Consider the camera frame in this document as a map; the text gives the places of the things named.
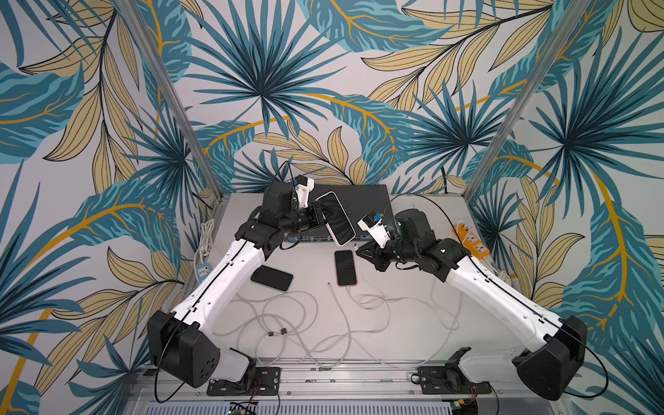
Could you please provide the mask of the phone with white case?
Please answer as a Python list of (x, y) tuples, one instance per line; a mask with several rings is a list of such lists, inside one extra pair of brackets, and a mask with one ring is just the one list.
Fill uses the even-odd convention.
[(339, 247), (354, 240), (356, 231), (335, 192), (321, 195), (316, 199), (316, 203), (321, 209), (330, 236)]

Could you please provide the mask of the phone with pink case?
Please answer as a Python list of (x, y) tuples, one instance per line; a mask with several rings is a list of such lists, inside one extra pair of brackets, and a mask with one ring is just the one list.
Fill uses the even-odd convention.
[(354, 265), (354, 253), (352, 251), (335, 252), (335, 270), (337, 285), (340, 287), (357, 284), (356, 266)]

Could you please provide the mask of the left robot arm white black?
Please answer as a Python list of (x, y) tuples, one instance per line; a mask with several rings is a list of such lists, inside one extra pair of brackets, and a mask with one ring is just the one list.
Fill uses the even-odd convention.
[(150, 359), (158, 369), (190, 387), (202, 386), (217, 368), (233, 382), (245, 377), (250, 358), (239, 352), (223, 352), (212, 341), (217, 319), (286, 235), (298, 235), (325, 223), (319, 204), (309, 197), (314, 188), (314, 180), (306, 176), (271, 183), (261, 206), (239, 227), (211, 275), (172, 311), (157, 311), (150, 317)]

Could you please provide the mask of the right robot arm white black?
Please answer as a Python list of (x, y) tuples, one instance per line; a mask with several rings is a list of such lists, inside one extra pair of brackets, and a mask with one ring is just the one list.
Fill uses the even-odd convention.
[(362, 217), (358, 225), (372, 241), (357, 249), (377, 271), (392, 263), (413, 263), (448, 283), (497, 318), (522, 349), (465, 351), (458, 372), (469, 382), (518, 382), (539, 397), (557, 400), (582, 367), (587, 327), (577, 317), (562, 318), (524, 297), (456, 240), (439, 239), (418, 209), (400, 212), (390, 233), (381, 214)]

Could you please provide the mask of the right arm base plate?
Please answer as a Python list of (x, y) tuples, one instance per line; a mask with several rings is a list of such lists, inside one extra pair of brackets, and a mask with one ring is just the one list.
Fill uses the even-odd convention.
[(459, 368), (453, 366), (419, 367), (410, 374), (410, 382), (420, 387), (425, 395), (470, 395), (493, 394), (489, 382), (474, 383), (467, 379)]

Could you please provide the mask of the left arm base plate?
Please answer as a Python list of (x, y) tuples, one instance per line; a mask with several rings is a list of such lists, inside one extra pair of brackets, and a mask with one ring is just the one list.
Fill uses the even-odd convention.
[(240, 396), (274, 396), (279, 392), (282, 368), (252, 368), (240, 382), (211, 379), (207, 387), (207, 396), (240, 397)]

